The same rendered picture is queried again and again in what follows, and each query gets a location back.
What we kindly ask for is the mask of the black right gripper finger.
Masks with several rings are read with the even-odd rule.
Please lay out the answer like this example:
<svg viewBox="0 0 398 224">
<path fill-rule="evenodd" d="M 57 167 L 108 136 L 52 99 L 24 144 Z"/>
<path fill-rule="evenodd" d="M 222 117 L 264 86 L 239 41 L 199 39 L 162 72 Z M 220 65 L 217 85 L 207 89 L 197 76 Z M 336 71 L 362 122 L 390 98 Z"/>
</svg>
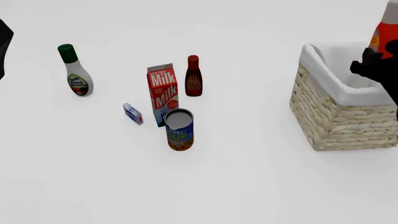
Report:
<svg viewBox="0 0 398 224">
<path fill-rule="evenodd" d="M 398 39 L 389 41 L 385 46 L 385 50 L 390 55 L 398 55 Z"/>
<path fill-rule="evenodd" d="M 372 48 L 365 48 L 362 53 L 362 63 L 374 63 L 382 59 L 383 53 L 375 52 Z"/>
</svg>

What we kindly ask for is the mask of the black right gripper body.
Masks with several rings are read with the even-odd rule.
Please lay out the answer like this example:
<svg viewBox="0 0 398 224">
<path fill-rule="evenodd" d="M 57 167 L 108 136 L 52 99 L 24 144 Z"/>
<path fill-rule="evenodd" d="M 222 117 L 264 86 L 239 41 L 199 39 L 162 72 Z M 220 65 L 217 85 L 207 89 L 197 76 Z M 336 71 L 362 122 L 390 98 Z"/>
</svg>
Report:
<svg viewBox="0 0 398 224">
<path fill-rule="evenodd" d="M 398 57 L 380 59 L 373 63 L 353 61 L 350 71 L 373 81 L 398 80 Z"/>
</svg>

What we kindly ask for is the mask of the red ketchup bottle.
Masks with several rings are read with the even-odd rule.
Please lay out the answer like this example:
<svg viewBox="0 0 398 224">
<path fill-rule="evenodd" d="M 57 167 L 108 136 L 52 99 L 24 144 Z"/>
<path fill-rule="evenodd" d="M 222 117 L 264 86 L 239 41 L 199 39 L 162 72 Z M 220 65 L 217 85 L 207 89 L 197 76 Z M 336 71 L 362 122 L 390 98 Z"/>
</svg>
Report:
<svg viewBox="0 0 398 224">
<path fill-rule="evenodd" d="M 382 53 L 382 59 L 388 58 L 392 54 L 385 50 L 385 46 L 396 39 L 398 40 L 398 0 L 389 0 L 382 19 L 374 31 L 369 48 Z"/>
</svg>

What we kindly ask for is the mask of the white cloth basket liner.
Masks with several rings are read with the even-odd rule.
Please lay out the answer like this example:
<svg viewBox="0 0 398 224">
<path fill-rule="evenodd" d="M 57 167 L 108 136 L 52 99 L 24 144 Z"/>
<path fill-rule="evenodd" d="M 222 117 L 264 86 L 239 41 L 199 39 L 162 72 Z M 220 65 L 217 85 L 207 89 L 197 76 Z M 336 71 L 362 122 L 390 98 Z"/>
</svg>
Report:
<svg viewBox="0 0 398 224">
<path fill-rule="evenodd" d="M 349 70 L 367 46 L 366 42 L 304 44 L 299 62 L 310 72 L 321 96 L 327 94 L 341 106 L 395 106 L 379 83 Z"/>
</svg>

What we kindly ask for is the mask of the woven wicker basket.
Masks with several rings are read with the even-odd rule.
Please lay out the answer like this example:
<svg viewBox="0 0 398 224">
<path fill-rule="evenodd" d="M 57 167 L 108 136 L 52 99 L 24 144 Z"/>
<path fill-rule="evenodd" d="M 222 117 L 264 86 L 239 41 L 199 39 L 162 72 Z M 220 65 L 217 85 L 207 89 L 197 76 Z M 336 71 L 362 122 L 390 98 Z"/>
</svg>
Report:
<svg viewBox="0 0 398 224">
<path fill-rule="evenodd" d="M 321 96 L 298 61 L 290 109 L 316 151 L 379 149 L 398 145 L 397 106 L 341 106 Z"/>
</svg>

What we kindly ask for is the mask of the dark red barbecue sauce bottle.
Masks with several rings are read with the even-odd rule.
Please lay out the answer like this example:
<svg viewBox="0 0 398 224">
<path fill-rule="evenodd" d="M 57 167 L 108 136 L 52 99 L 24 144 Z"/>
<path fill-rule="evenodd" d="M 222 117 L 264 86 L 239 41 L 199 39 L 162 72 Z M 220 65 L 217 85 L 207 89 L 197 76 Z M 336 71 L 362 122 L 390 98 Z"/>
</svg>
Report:
<svg viewBox="0 0 398 224">
<path fill-rule="evenodd" d="M 201 96 L 203 93 L 203 80 L 197 55 L 190 55 L 188 57 L 188 68 L 185 75 L 185 93 L 187 96 Z"/>
</svg>

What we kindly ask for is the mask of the blue alphabet soup can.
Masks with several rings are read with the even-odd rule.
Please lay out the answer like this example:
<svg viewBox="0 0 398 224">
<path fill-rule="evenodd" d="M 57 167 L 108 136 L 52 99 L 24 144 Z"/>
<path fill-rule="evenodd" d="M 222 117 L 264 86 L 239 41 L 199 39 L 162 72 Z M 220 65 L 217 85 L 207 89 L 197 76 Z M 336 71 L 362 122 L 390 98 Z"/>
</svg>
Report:
<svg viewBox="0 0 398 224">
<path fill-rule="evenodd" d="M 174 151 L 186 151 L 192 147 L 193 135 L 193 114 L 182 108 L 169 111 L 165 117 L 165 129 L 167 142 Z"/>
</svg>

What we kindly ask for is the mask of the red and white milk carton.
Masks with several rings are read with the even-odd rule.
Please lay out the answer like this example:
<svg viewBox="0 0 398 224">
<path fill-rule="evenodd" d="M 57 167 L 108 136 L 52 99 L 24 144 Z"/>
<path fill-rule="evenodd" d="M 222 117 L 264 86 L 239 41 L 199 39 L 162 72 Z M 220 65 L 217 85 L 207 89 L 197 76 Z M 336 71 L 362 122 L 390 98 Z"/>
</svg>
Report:
<svg viewBox="0 0 398 224">
<path fill-rule="evenodd" d="M 178 84 L 173 64 L 147 68 L 147 82 L 157 126 L 165 126 L 164 116 L 179 108 Z"/>
</svg>

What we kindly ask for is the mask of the small blue and white box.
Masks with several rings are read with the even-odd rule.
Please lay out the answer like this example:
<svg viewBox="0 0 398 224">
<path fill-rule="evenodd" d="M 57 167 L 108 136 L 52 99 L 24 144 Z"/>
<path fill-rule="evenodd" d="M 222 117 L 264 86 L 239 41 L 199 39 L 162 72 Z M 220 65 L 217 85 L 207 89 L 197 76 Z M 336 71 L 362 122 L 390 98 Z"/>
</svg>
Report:
<svg viewBox="0 0 398 224">
<path fill-rule="evenodd" d="M 132 119 L 135 123 L 137 123 L 138 125 L 142 125 L 143 124 L 143 117 L 142 114 L 136 110 L 135 108 L 133 108 L 129 103 L 125 103 L 123 104 L 123 109 L 125 114 L 130 117 L 130 119 Z"/>
</svg>

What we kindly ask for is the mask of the white ranch dressing bottle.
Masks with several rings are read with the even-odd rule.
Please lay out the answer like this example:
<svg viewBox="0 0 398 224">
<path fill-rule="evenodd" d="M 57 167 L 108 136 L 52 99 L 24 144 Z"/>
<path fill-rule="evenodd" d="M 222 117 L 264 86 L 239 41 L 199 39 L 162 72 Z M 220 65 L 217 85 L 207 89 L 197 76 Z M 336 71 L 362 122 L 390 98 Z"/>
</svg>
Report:
<svg viewBox="0 0 398 224">
<path fill-rule="evenodd" d="M 72 92 L 85 97 L 92 94 L 94 85 L 91 76 L 82 67 L 72 44 L 62 44 L 57 48 L 67 69 L 67 82 Z"/>
</svg>

